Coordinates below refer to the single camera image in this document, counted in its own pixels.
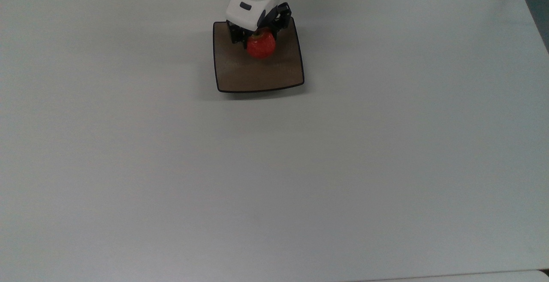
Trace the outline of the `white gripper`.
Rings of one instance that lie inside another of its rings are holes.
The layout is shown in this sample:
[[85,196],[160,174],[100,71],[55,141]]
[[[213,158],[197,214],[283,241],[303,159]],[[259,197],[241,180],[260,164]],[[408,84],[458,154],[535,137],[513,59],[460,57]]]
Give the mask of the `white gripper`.
[[292,18],[287,2],[280,0],[229,0],[226,20],[231,42],[247,45],[250,31],[269,30],[277,38],[280,30],[286,29]]

